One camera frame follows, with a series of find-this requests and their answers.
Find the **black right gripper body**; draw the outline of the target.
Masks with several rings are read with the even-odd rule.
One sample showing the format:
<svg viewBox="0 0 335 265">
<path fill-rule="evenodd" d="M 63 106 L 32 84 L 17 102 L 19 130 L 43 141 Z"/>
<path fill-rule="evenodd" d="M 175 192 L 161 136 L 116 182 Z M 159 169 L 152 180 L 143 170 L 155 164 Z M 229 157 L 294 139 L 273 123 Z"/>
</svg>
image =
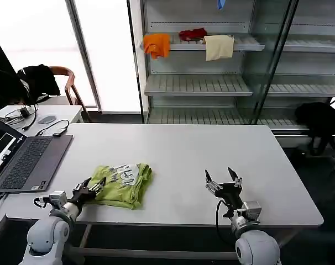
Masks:
<svg viewBox="0 0 335 265">
<path fill-rule="evenodd" d="M 229 210 L 240 209 L 243 205 L 240 198 L 242 187 L 236 187 L 234 183 L 222 183 L 219 186 L 221 189 L 215 191 L 215 197 L 221 198 Z"/>
</svg>

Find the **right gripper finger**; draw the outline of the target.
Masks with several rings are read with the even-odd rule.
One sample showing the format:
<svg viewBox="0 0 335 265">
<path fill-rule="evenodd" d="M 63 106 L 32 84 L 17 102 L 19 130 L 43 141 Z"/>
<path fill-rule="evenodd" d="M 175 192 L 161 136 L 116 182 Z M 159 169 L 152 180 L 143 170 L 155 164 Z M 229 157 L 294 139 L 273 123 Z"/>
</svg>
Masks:
<svg viewBox="0 0 335 265">
<path fill-rule="evenodd" d="M 217 191 L 222 190 L 222 186 L 214 182 L 207 170 L 205 170 L 206 177 L 206 188 L 212 193 L 215 194 Z"/>
<path fill-rule="evenodd" d="M 232 170 L 230 167 L 228 167 L 228 172 L 234 182 L 234 186 L 237 188 L 241 188 L 242 187 L 242 177 L 238 177 L 237 173 Z"/>
</svg>

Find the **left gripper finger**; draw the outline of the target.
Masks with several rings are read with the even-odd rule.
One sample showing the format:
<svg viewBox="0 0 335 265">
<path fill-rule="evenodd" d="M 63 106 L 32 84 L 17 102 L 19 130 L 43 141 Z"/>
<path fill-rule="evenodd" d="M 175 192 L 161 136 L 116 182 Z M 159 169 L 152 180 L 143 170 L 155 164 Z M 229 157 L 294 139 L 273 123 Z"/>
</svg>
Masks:
<svg viewBox="0 0 335 265">
<path fill-rule="evenodd" d="M 90 180 L 91 180 L 91 178 L 87 178 L 87 179 L 85 179 L 82 183 L 77 184 L 77 185 L 73 188 L 72 192 L 73 192 L 73 193 L 77 193 L 77 192 L 79 192 L 82 188 L 87 188 L 87 186 L 88 186 Z"/>
<path fill-rule="evenodd" d="M 105 182 L 106 182 L 106 177 L 103 177 L 98 183 L 94 184 L 92 187 L 90 187 L 88 190 L 91 192 L 91 193 L 94 193 L 94 194 L 98 194 L 101 192 L 101 190 L 103 189 L 104 185 L 105 185 Z"/>
</svg>

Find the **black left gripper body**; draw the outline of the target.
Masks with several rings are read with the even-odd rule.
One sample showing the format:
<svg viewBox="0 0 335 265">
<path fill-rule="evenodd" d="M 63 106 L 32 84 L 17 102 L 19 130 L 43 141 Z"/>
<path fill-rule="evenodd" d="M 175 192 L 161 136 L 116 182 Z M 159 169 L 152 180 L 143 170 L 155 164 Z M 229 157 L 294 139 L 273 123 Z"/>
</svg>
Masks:
<svg viewBox="0 0 335 265">
<path fill-rule="evenodd" d="M 89 190 L 87 187 L 81 187 L 72 191 L 72 197 L 69 199 L 69 203 L 77 207 L 83 207 L 84 204 L 94 200 L 95 197 L 95 191 Z"/>
</svg>

